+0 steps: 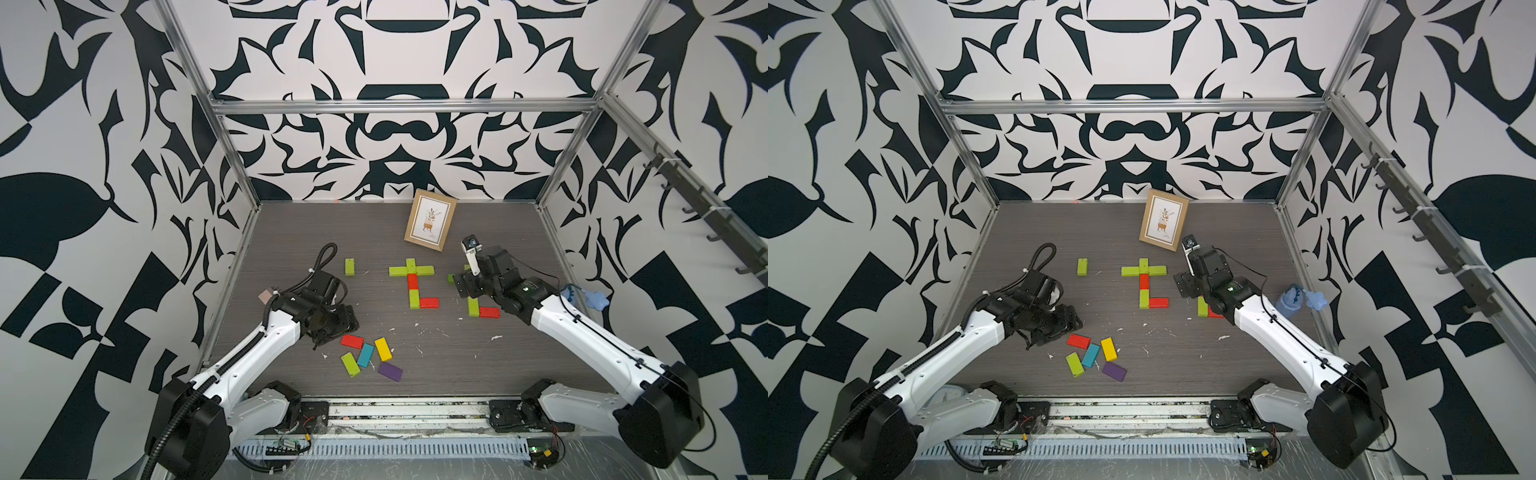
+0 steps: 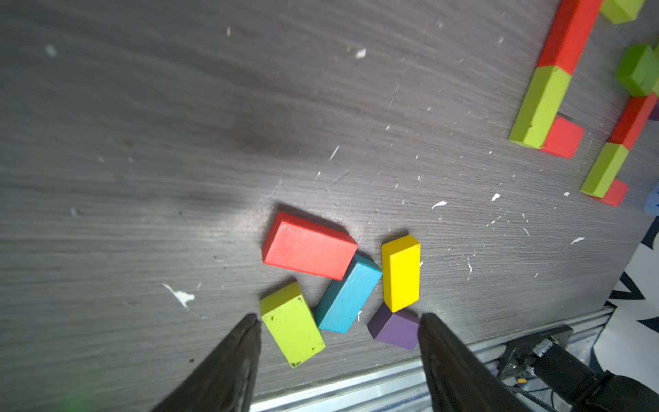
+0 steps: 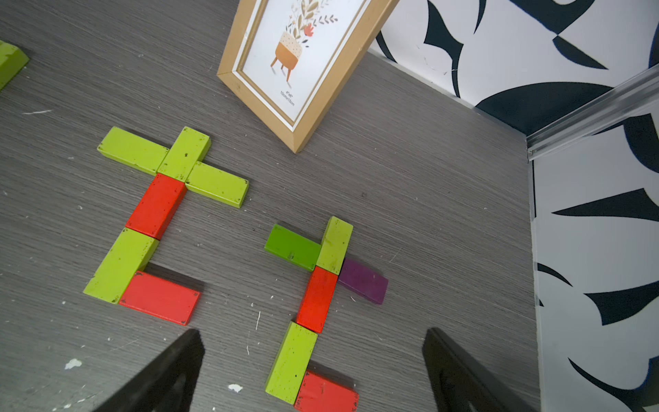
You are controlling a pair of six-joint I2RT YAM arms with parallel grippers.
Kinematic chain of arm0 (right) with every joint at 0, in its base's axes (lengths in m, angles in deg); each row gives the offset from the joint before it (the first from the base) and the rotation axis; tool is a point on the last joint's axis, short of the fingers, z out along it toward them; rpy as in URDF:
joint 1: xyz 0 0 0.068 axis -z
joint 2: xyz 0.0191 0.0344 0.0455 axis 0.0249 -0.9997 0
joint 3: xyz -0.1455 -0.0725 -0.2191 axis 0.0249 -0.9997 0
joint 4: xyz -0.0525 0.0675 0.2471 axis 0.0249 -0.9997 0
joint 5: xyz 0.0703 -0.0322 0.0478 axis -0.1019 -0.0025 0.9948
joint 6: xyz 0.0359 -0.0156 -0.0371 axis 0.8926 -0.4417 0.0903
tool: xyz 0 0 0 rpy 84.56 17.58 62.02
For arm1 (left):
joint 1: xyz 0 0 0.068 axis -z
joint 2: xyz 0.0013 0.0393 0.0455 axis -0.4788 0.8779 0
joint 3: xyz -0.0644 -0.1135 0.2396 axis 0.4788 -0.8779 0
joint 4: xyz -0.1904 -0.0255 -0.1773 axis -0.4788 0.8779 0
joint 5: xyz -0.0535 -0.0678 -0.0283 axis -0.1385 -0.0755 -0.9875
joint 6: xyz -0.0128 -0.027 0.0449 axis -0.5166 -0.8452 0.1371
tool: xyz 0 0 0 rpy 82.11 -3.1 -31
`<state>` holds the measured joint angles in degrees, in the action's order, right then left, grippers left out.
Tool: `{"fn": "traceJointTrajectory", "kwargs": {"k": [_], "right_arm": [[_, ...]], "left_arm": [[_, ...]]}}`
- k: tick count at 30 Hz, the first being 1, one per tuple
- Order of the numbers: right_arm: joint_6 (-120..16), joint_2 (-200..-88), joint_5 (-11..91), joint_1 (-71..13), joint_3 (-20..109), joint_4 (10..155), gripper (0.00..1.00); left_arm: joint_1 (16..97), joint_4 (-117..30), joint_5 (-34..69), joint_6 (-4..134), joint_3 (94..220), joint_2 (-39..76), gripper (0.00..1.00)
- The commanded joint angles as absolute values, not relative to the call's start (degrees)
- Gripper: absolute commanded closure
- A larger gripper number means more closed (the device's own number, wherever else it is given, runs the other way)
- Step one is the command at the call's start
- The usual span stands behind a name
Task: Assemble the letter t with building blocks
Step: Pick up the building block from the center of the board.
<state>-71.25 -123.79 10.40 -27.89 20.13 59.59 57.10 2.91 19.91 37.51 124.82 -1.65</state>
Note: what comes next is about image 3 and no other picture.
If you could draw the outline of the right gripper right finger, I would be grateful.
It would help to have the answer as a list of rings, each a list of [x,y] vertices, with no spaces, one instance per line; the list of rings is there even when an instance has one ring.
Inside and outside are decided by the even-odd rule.
[[[534,409],[437,327],[427,330],[422,354],[439,411]]]

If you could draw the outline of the purple block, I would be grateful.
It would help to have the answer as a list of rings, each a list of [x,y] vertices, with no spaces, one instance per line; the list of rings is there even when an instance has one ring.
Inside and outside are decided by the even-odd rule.
[[[389,280],[377,271],[353,259],[345,259],[338,281],[344,287],[372,303],[382,305]]]

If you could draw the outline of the green block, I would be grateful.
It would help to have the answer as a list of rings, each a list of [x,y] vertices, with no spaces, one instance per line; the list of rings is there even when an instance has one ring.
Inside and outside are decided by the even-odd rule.
[[[275,225],[269,234],[264,250],[306,271],[313,271],[321,245],[283,226]]]

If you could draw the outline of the red block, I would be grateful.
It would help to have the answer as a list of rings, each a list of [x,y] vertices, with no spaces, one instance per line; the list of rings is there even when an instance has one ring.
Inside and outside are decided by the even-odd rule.
[[[186,192],[184,182],[158,173],[125,226],[161,240]]]
[[[119,303],[158,319],[187,325],[201,296],[200,291],[137,271]]]
[[[307,285],[296,323],[321,334],[336,290],[338,275],[316,266]]]
[[[307,371],[294,407],[301,412],[355,412],[359,398],[357,392]]]

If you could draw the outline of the lime block top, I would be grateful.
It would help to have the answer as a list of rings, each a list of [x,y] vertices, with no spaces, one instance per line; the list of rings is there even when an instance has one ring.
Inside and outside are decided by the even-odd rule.
[[[157,175],[169,151],[162,145],[118,127],[111,128],[97,149],[109,159],[152,176]]]

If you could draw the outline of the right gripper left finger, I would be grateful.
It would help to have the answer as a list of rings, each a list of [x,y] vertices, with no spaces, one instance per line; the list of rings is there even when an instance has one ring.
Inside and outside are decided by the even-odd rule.
[[[188,329],[98,411],[188,411],[205,348],[200,331]]]

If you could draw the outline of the lime block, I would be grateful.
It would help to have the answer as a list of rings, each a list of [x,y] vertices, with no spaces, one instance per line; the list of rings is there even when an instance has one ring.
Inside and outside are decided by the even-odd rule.
[[[0,46],[0,90],[23,69],[30,58],[19,47],[1,42]]]
[[[169,151],[162,145],[118,127],[111,128],[97,149],[109,159],[152,176],[157,175]]]
[[[294,404],[305,376],[317,333],[290,322],[265,384],[265,392]]]
[[[240,209],[249,181],[198,161],[185,181],[190,191]]]
[[[143,271],[159,240],[124,228],[106,254],[83,293],[118,304],[137,271]]]
[[[185,182],[194,166],[204,159],[210,146],[209,136],[190,127],[183,128],[157,173]]]
[[[353,225],[332,216],[324,231],[316,266],[338,276],[343,267],[353,230]]]

